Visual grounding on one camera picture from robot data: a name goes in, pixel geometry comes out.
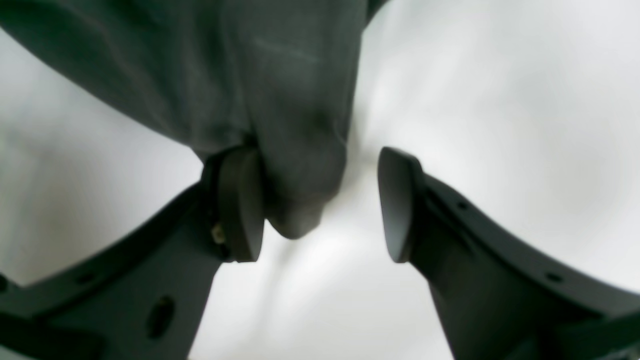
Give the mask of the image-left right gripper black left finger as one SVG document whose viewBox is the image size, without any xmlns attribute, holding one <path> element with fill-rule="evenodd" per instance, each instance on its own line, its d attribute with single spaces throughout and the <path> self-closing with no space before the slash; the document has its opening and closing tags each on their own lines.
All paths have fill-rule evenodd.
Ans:
<svg viewBox="0 0 640 360">
<path fill-rule="evenodd" d="M 217 270 L 256 262 L 258 150 L 210 157 L 201 180 L 112 246 L 25 287 L 1 278 L 1 346 L 30 360 L 185 360 Z"/>
</svg>

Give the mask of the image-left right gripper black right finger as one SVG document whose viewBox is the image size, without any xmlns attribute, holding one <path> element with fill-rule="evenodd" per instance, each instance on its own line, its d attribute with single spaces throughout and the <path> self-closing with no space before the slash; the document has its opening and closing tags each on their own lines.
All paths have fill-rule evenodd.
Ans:
<svg viewBox="0 0 640 360">
<path fill-rule="evenodd" d="M 455 360 L 637 360 L 640 299 L 509 233 L 400 149 L 377 165 L 393 262 L 426 280 Z"/>
</svg>

